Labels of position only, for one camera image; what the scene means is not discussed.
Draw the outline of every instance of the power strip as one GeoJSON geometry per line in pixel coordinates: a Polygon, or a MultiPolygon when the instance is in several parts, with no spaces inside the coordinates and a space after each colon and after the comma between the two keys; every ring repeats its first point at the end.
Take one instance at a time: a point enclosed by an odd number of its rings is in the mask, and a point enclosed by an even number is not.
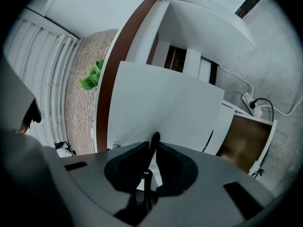
{"type": "Polygon", "coordinates": [[[245,93],[242,97],[244,103],[246,104],[246,106],[248,107],[248,109],[251,111],[252,115],[257,117],[257,118],[261,118],[262,116],[262,110],[261,108],[258,106],[258,104],[255,104],[256,107],[255,108],[250,108],[250,103],[252,101],[254,101],[254,99],[252,98],[251,95],[249,95],[249,93],[245,93]]]}

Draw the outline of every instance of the white door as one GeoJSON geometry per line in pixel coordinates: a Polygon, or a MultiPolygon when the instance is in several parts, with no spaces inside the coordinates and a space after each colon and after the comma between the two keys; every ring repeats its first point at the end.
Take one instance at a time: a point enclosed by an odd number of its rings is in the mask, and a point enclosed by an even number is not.
{"type": "Polygon", "coordinates": [[[67,140],[64,95],[78,43],[78,38],[28,9],[20,13],[4,43],[4,55],[36,97],[42,120],[31,123],[29,134],[42,145],[53,147],[67,140]]]}

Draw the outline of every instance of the white cable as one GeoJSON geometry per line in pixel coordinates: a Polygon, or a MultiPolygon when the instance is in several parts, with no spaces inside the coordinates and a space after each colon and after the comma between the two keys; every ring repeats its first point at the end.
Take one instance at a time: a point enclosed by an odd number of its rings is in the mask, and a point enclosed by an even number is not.
{"type": "Polygon", "coordinates": [[[225,91],[224,93],[241,93],[242,95],[244,95],[245,93],[242,93],[240,91],[225,91]]]}
{"type": "Polygon", "coordinates": [[[257,8],[257,6],[258,6],[260,3],[264,2],[264,1],[265,1],[265,0],[260,0],[260,1],[254,6],[254,8],[253,8],[251,11],[249,11],[249,12],[243,17],[243,20],[246,19],[249,15],[251,15],[251,14],[255,11],[255,9],[257,8]]]}
{"type": "MultiPolygon", "coordinates": [[[[301,97],[301,99],[299,100],[299,102],[295,105],[295,107],[292,109],[292,111],[290,112],[290,113],[283,113],[283,112],[281,112],[280,110],[278,110],[277,108],[275,108],[274,107],[274,110],[276,110],[278,113],[280,113],[280,114],[282,114],[282,115],[284,115],[284,116],[290,116],[294,111],[295,111],[295,109],[298,107],[298,105],[301,103],[301,101],[302,101],[302,99],[303,99],[303,96],[301,97]]],[[[260,105],[259,106],[260,108],[262,108],[262,107],[269,107],[269,108],[271,108],[271,106],[270,105],[267,105],[267,104],[265,104],[265,105],[260,105]]]]}
{"type": "Polygon", "coordinates": [[[252,84],[251,84],[250,82],[248,82],[247,80],[244,80],[242,77],[238,76],[236,73],[233,73],[233,72],[230,72],[230,71],[224,69],[222,66],[220,66],[220,68],[221,68],[222,70],[226,71],[226,72],[229,73],[229,74],[232,74],[232,75],[237,76],[237,77],[240,78],[242,81],[244,81],[244,82],[246,82],[247,84],[249,84],[249,85],[251,86],[251,96],[253,96],[253,94],[254,94],[254,87],[252,86],[252,84]]]}

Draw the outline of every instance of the gray floor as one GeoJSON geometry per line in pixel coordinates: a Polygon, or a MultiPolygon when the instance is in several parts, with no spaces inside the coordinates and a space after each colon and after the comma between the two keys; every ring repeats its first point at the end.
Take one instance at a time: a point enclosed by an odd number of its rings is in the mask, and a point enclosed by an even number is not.
{"type": "MultiPolygon", "coordinates": [[[[262,2],[245,19],[256,48],[222,67],[237,73],[254,86],[254,98],[265,97],[284,113],[303,95],[303,47],[287,16],[274,0],[262,2]]],[[[249,85],[221,69],[216,86],[225,91],[250,92],[249,85]]],[[[247,111],[240,93],[226,93],[224,99],[247,111]]],[[[271,109],[263,113],[271,118],[271,109]]],[[[303,102],[291,116],[275,111],[278,120],[268,158],[263,165],[265,174],[257,179],[275,196],[285,191],[295,178],[303,156],[303,102]]]]}

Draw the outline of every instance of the brick wall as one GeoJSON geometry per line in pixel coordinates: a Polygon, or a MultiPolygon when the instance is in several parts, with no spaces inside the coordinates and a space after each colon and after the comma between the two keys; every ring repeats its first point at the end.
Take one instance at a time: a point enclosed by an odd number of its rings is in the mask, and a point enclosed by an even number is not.
{"type": "Polygon", "coordinates": [[[89,66],[94,65],[96,59],[105,58],[116,33],[116,29],[110,29],[82,38],[71,68],[65,93],[65,125],[68,140],[77,155],[95,152],[90,131],[96,89],[82,89],[79,79],[87,76],[89,66]]]}

